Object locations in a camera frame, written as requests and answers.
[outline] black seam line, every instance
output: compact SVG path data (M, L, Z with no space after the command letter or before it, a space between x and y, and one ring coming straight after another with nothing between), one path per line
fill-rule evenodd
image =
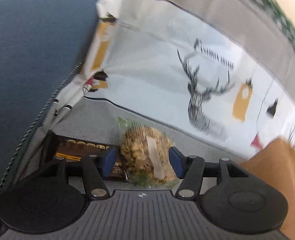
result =
M265 66L265 64L263 64L261 61L259 61L259 60L257 60L256 59L256 57L254 57L253 55L252 55L252 53L245 47L245 45L243 45L243 44L241 44L241 43L239 43L238 41L236 41L233 37L231 37L229 34L227 34L227 33L225 33L223 30L221 30L220 28L218 28L217 26L215 26L215 25L213 25L212 23L210 23L210 22L208 22L206 19L204 19L204 18L202 18L202 17L200 17L199 15L197 15L197 14L194 14L193 12L191 12L191 11L189 11L189 10L187 10L187 9L185 9L185 8L183 8L183 7L181 7L181 6L179 6L179 5L177 5L177 4L175 4L174 2L172 2L172 1L170 1L170 0L160 0L160 1L165 1L165 2L168 2L168 3L170 3L170 4L172 4L172 5L174 5L175 7L177 7L177 8L179 8L179 9L181 9L181 10L183 10L183 11L185 11L185 12L187 12L187 13L189 13L189 14L191 14L191 15L193 15L194 17L196 17L196 18L198 18L199 20L201 20L201 21L203 21L203 22L205 22L206 24L208 24L209 26L211 26L212 28L214 28L215 30L217 30L218 32L220 32L222 35L224 35L224 36L226 36L230 41L232 41L234 44L236 44L237 46L239 46L241 49L243 49L255 62L257 62L257 63L259 63L261 66L263 66L264 67L264 70L265 71L267 71L267 72L269 72L269 73L271 73L271 74L273 74L274 75L274 79L276 79L281 85L282 85L282 87L285 87L285 85L283 84L283 82L281 81L281 79L278 77L278 76L276 76L275 74L274 74L274 72L270 69L270 68L268 68L268 67L266 67Z
M180 130L180 129L174 127L174 126L171 126L171 125L169 125L169 124L167 124L167 123L163 123L163 122L160 122L160 121L154 120L154 119L152 119L151 117L147 117L147 116L142 115L142 114L140 114L140 113L138 113L138 112L135 112L135 111L133 111L133 110L130 110L130 109L126 108L126 107L119 106L119 105L113 103L112 101L110 101L109 99L106 99L106 98L91 98L91 97L87 97L87 96L84 96L84 98L89 99L89 100L92 100L92 101L105 101L105 102L109 102L110 104L112 104L113 106L115 106L115 107L117 107L117 108L120 108L120 109L122 109L122 110L126 110L126 111L128 111L128 112L131 112L132 114L136 114L136 115L138 115L139 117L142 117L142 118L145 118L145 119L147 119L147 120L149 120L149 121L155 122L156 124L159 124L159 125L165 126L165 127L169 128L169 129L171 129L171 130L174 130L174 131L176 131L176 132L178 132L178 133L181 133L182 135L189 136L189 137L193 138L194 140L196 140L196 141L198 141L198 142L201 142L201 143L203 143L203 144L205 144L205 145L207 145L207 146L209 146L209 147L216 148L216 149L218 149L218 150L220 150L220 151L225 151L225 152L231 154L232 156L237 157L238 159L245 160L244 158L239 157L239 153L238 153L238 152L232 152L232 151L231 151L230 149L228 149L228 148L220 147L220 146L217 146L217 145L210 144L210 143L208 143L208 142L206 142L206 141L203 141L202 139L200 139L200 138L198 138L198 137L196 137L196 136L194 136L194 135L192 135L192 134L189 134L189 133L187 133L187 132L184 132L184 131L182 131L182 130Z

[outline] deer print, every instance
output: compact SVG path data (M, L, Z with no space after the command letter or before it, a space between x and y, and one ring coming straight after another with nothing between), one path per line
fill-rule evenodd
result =
M192 71L192 67L189 65L189 59L197 55L196 46L194 46L194 52L186 55L183 60L178 50L177 55L189 79L187 89L191 95L191 99L188 105L188 115L191 125L205 134L211 134L215 137L226 139L224 126L211 120L202 112L202 103L209 102L212 94L218 96L223 95L228 93L235 86L235 83L230 84L230 70L228 70L228 82L224 86L218 86L218 78L215 88L207 87L205 91L200 92L197 88L197 75L200 66L198 65L196 69Z

